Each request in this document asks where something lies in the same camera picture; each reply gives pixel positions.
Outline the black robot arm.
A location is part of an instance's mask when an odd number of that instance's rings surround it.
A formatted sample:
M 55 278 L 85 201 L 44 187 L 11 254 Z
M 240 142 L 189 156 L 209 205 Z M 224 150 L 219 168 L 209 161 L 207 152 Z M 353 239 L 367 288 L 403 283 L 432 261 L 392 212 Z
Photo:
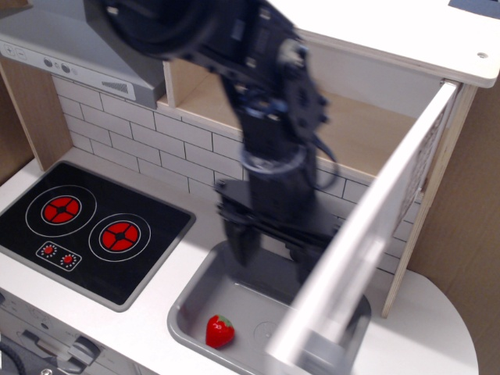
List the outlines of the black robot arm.
M 267 1 L 103 1 L 105 17 L 134 50 L 182 59 L 220 77 L 242 133 L 246 180 L 219 180 L 218 210 L 234 258 L 250 262 L 262 236 L 282 242 L 299 281 L 338 232 L 317 192 L 317 135 L 327 99 L 307 66 L 293 23 Z

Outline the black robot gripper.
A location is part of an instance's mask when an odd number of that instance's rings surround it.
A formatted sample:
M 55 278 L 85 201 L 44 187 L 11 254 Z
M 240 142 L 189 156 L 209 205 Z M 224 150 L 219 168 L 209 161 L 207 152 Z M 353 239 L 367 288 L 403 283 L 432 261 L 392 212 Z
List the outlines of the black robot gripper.
M 303 285 L 340 225 L 316 195 L 331 186 L 317 183 L 316 149 L 297 148 L 281 160 L 259 158 L 247 150 L 241 161 L 247 180 L 218 180 L 219 213 L 234 258 L 246 266 L 265 234 L 287 246 Z

